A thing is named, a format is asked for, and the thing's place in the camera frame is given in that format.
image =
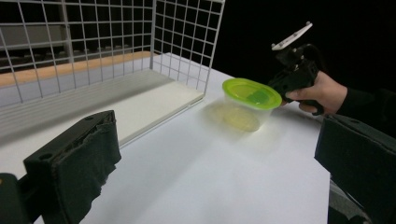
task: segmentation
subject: black background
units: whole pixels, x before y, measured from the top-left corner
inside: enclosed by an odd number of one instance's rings
[[[271,44],[307,21],[313,26],[292,45],[315,45],[333,79],[360,90],[396,91],[396,7],[390,1],[228,0],[213,68],[265,84],[283,69]]]

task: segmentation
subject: plastic container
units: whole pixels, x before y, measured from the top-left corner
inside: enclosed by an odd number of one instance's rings
[[[255,132],[268,120],[282,97],[274,89],[245,78],[231,78],[222,84],[223,120],[237,129]]]

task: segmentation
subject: wire grid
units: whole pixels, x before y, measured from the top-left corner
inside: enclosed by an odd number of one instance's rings
[[[0,106],[146,69],[205,91],[223,5],[223,0],[2,0]]]
[[[158,0],[153,69],[206,91],[224,1]]]

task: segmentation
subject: person's hand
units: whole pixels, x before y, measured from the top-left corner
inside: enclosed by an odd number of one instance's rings
[[[337,83],[327,74],[319,71],[312,87],[286,93],[286,97],[294,101],[315,100],[323,106],[324,114],[335,114],[347,96],[347,87]],[[312,105],[300,103],[300,108],[309,113],[316,113]]]

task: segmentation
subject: white table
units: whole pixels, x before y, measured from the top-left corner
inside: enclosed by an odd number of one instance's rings
[[[292,103],[237,131],[212,114],[227,78],[212,70],[201,103],[125,145],[82,223],[327,223],[320,122]]]

